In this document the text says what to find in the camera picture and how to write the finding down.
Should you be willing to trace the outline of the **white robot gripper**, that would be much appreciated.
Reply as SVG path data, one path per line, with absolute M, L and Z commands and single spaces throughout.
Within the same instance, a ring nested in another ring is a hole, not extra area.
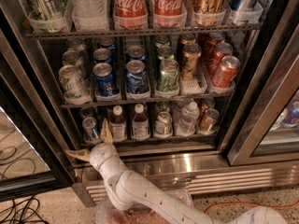
M 100 133 L 101 143 L 95 146 L 91 152 L 88 149 L 67 150 L 65 153 L 75 159 L 90 162 L 90 165 L 100 174 L 112 170 L 112 165 L 118 163 L 120 158 L 113 145 L 113 137 L 107 119 L 103 120 Z

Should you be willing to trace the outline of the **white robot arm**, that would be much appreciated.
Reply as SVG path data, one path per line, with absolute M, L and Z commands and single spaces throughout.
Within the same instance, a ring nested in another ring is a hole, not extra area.
M 288 224 L 278 211 L 265 206 L 251 208 L 229 222 L 188 206 L 129 169 L 113 145 L 107 119 L 102 128 L 105 130 L 102 143 L 91 150 L 67 150 L 66 154 L 88 162 L 102 176 L 108 198 L 117 209 L 128 210 L 134 203 L 141 203 L 170 224 Z

